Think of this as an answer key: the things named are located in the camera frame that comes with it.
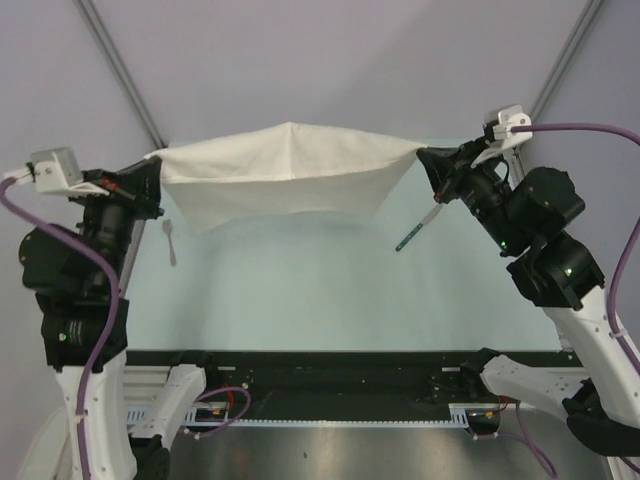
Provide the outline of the white cloth napkin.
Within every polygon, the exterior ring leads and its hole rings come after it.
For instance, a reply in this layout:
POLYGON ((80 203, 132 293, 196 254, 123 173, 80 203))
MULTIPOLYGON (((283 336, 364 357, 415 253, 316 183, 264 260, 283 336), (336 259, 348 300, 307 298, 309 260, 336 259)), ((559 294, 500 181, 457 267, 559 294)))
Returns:
POLYGON ((422 143, 353 129, 287 122, 156 150, 161 183, 190 227, 301 212, 373 214, 422 143))

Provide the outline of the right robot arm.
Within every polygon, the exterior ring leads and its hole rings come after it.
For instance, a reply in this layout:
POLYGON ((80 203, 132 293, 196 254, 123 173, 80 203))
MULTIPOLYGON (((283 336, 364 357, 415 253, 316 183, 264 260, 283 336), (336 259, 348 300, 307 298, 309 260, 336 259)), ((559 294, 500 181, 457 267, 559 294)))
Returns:
POLYGON ((503 156, 475 165, 484 143, 422 147, 435 201, 461 200, 496 242, 520 295, 542 309, 587 372, 564 380, 483 348, 462 365, 461 388, 473 401, 491 394, 520 400, 565 422, 573 436, 605 457, 639 455, 637 348, 613 329, 605 278, 593 255, 565 230, 585 208, 569 175, 538 167, 515 187, 496 168, 503 156))

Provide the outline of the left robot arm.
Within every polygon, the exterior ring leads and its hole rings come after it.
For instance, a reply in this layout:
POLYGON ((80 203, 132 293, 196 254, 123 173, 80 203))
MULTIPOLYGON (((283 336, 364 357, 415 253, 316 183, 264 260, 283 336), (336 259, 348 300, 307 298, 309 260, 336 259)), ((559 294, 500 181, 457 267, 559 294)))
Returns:
POLYGON ((47 363, 63 392, 76 479, 164 479, 170 449, 196 398, 214 397, 221 376, 201 352, 186 352, 134 428, 126 424, 124 369, 129 303, 120 278, 135 224, 162 215, 158 157, 117 172, 82 171, 60 155, 29 162, 3 190, 32 183, 83 208, 76 230, 48 223, 11 201, 5 207, 32 225, 19 260, 23 285, 43 315, 47 363))

